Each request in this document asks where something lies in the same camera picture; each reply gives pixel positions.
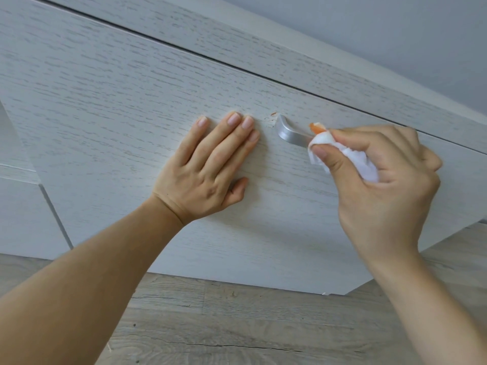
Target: orange residue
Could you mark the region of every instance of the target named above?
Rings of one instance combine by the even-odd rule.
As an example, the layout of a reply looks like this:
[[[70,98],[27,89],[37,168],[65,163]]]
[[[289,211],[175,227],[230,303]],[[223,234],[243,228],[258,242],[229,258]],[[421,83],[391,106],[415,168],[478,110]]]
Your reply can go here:
[[[314,134],[326,132],[326,127],[321,123],[311,123],[309,124],[309,128]]]

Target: white cloth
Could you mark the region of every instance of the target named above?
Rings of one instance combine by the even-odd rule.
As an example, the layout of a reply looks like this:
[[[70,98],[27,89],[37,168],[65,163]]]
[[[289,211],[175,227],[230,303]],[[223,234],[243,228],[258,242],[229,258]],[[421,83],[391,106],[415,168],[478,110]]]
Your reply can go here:
[[[369,182],[379,182],[379,174],[377,168],[367,157],[363,151],[354,151],[338,143],[328,131],[316,135],[308,145],[309,160],[313,165],[322,165],[325,171],[330,174],[330,169],[311,151],[311,146],[314,144],[330,144],[337,147],[347,158],[354,163],[360,176]]]

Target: cabinet door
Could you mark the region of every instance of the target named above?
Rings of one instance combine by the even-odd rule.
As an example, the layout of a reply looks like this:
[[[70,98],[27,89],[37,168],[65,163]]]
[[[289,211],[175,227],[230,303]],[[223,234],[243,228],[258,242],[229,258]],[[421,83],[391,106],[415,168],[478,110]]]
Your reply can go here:
[[[386,121],[38,1],[0,8],[0,98],[74,244],[149,196],[199,115],[239,110],[262,131],[245,200],[187,226],[151,271],[320,294],[369,280],[332,178],[277,137],[271,114],[302,129]],[[487,156],[420,139],[445,163],[424,249],[485,215]]]
[[[39,185],[0,177],[0,253],[55,259],[67,251]]]

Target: gray laminate floor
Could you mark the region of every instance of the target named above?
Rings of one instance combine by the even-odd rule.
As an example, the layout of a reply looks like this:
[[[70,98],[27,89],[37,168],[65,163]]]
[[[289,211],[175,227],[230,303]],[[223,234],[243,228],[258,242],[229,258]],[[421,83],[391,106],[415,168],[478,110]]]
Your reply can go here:
[[[487,323],[487,225],[423,253],[450,291]],[[49,261],[0,254],[0,295]],[[98,364],[418,364],[372,281],[320,296],[147,274]]]

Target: forearm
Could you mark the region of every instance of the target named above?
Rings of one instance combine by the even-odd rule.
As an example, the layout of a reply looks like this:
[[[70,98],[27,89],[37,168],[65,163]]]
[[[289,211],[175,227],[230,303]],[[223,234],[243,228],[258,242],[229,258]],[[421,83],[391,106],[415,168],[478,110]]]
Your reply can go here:
[[[181,227],[162,202],[145,202],[6,294],[0,358],[94,363],[144,273]]]
[[[419,254],[392,264],[377,264],[370,270],[426,364],[487,363],[484,332]]]

